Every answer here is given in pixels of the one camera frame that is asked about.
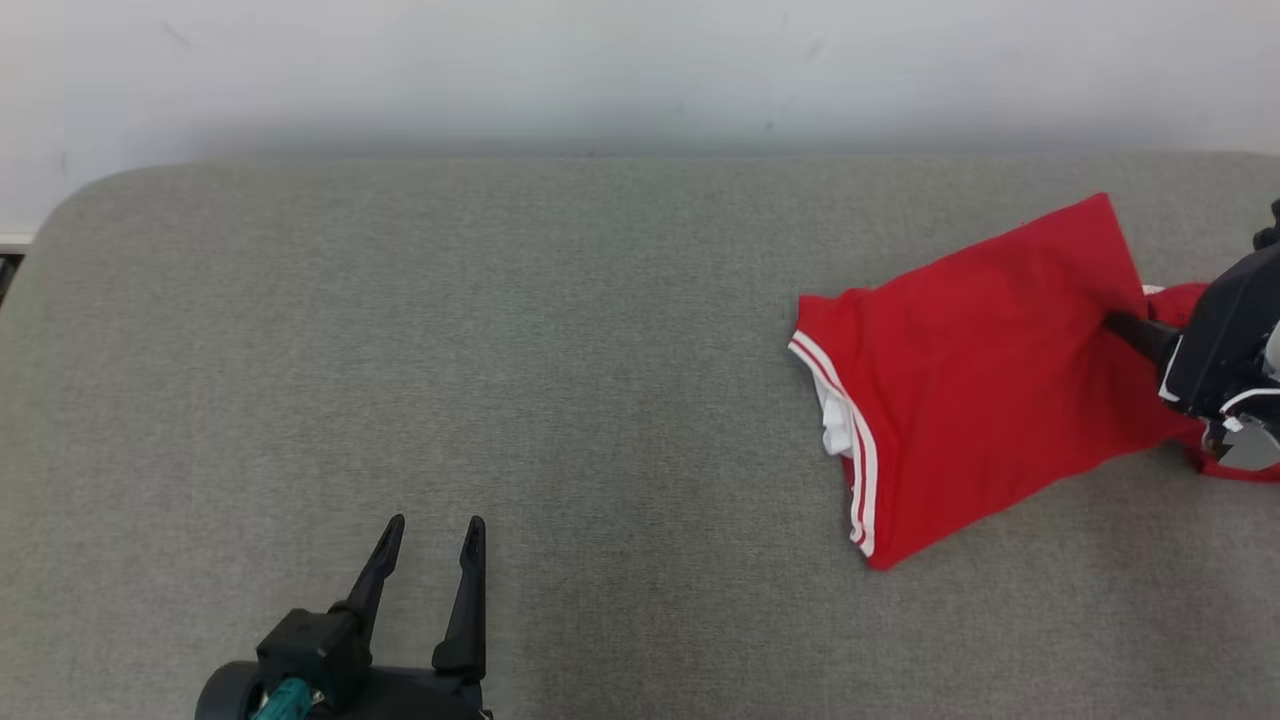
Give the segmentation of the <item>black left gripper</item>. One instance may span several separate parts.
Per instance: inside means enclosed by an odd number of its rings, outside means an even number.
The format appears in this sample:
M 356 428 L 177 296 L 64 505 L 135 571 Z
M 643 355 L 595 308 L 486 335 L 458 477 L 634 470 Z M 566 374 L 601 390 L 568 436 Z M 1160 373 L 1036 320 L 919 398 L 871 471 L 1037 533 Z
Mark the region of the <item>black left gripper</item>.
M 329 614 L 353 619 L 362 642 L 372 641 L 381 593 L 399 557 L 406 520 L 396 514 L 385 525 L 344 600 Z M 371 670 L 362 694 L 346 710 L 316 705 L 305 719 L 492 719 L 480 685 L 486 675 L 486 524 L 471 516 L 460 551 L 460 584 L 444 638 L 431 655 L 435 673 L 412 667 Z M 206 682 L 195 706 L 196 719 L 256 719 L 264 682 L 256 664 L 234 661 Z

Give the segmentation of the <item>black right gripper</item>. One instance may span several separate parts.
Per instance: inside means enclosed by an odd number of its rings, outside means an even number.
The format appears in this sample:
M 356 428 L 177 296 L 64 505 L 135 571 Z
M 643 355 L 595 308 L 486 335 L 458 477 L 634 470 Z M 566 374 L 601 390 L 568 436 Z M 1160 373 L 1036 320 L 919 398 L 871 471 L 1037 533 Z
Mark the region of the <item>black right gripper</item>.
M 1256 250 L 1211 282 L 1178 328 L 1128 313 L 1105 327 L 1164 366 L 1158 397 L 1190 416 L 1277 419 L 1279 247 Z

